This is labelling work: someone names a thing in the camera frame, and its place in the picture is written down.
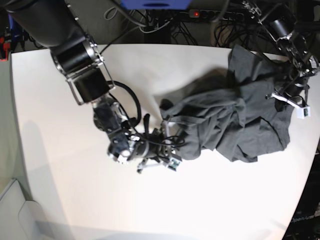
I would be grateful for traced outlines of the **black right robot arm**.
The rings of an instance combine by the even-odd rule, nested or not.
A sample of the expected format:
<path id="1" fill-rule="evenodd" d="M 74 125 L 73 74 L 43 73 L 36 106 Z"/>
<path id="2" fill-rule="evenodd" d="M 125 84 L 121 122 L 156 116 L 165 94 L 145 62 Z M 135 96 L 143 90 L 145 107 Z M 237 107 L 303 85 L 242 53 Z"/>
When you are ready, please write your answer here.
<path id="1" fill-rule="evenodd" d="M 150 115 L 142 115 L 137 95 L 112 79 L 102 52 L 63 0 L 3 0 L 0 6 L 29 35 L 49 49 L 78 105 L 90 104 L 93 122 L 110 143 L 107 155 L 118 163 L 140 159 L 137 172 L 163 166 L 175 171 L 182 158 L 176 153 L 184 140 L 170 135 L 168 120 L 149 130 Z"/>

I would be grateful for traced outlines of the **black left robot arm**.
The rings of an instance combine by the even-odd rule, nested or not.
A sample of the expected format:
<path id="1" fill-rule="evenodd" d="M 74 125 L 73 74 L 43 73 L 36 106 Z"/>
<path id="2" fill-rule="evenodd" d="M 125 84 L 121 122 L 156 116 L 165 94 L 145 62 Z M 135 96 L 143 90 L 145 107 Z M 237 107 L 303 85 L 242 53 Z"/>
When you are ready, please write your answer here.
<path id="1" fill-rule="evenodd" d="M 283 84 L 276 86 L 267 97 L 294 107 L 300 119 L 310 117 L 308 81 L 319 73 L 320 63 L 309 51 L 304 36 L 295 30 L 296 17 L 281 1 L 258 4 L 255 0 L 242 0 L 241 6 L 288 59 L 288 67 L 282 77 Z"/>

